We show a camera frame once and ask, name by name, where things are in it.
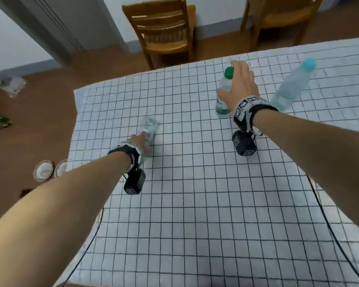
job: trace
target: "wooden floor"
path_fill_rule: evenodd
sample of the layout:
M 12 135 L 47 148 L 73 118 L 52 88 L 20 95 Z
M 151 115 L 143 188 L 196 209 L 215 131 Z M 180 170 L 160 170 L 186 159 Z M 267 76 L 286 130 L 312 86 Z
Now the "wooden floor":
M 297 28 L 264 30 L 258 50 L 292 45 Z M 229 33 L 196 41 L 195 58 L 204 60 L 248 51 L 250 31 Z M 359 0 L 319 13 L 303 43 L 359 37 Z M 153 57 L 155 66 L 187 62 L 186 55 Z M 39 183 L 33 169 L 43 159 L 57 164 L 67 158 L 76 109 L 73 90 L 94 82 L 148 71 L 142 53 L 128 55 L 119 47 L 76 56 L 71 67 L 26 77 L 17 99 L 0 91 L 3 113 L 13 125 L 0 131 L 0 216 L 24 188 Z

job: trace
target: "white wall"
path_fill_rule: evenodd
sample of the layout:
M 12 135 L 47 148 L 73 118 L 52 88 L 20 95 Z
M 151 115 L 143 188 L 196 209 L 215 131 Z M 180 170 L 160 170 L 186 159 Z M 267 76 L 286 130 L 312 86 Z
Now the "white wall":
M 151 0 L 104 0 L 125 42 L 137 40 L 137 36 L 121 6 L 144 1 Z M 186 0 L 186 2 L 197 7 L 197 26 L 240 18 L 244 14 L 246 4 L 246 0 Z
M 0 9 L 0 70 L 52 57 Z

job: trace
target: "human arm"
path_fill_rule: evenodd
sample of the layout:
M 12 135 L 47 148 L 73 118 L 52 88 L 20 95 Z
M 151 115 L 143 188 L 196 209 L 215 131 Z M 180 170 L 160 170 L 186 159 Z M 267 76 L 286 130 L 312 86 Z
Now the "human arm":
M 243 97 L 259 95 L 247 64 L 233 65 L 232 90 L 218 93 L 231 110 Z M 268 109 L 258 111 L 253 124 L 313 177 L 359 226 L 359 132 Z
M 144 148 L 145 136 L 132 140 Z M 0 218 L 0 287 L 52 286 L 130 166 L 114 152 L 44 183 Z

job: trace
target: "grid-patterned tablecloth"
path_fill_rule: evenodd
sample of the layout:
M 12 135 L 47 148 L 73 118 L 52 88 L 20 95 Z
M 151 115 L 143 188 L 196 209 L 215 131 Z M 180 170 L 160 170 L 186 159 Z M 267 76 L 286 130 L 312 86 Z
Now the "grid-patterned tablecloth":
M 153 156 L 144 162 L 142 193 L 130 196 L 122 182 L 116 186 L 97 237 L 71 281 L 358 286 L 305 173 L 266 137 L 257 137 L 255 155 L 238 156 L 231 141 L 235 124 L 214 113 L 216 82 L 230 60 L 248 62 L 261 96 L 270 99 L 307 58 L 316 58 L 317 68 L 289 114 L 359 131 L 359 39 L 215 58 L 77 91 L 79 114 L 68 168 L 105 155 L 135 134 L 142 116 L 154 116 L 161 125 Z M 359 229 L 324 191 L 319 195 L 336 236 L 359 269 Z

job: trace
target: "bottle label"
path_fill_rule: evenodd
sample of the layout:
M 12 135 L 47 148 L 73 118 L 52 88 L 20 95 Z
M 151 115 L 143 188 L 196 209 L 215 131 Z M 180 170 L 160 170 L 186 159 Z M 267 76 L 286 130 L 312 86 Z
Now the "bottle label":
M 228 114 L 230 114 L 230 110 L 228 109 L 226 104 L 223 101 L 221 101 L 220 99 L 217 99 L 217 104 L 215 105 L 215 111 L 219 115 L 228 115 Z

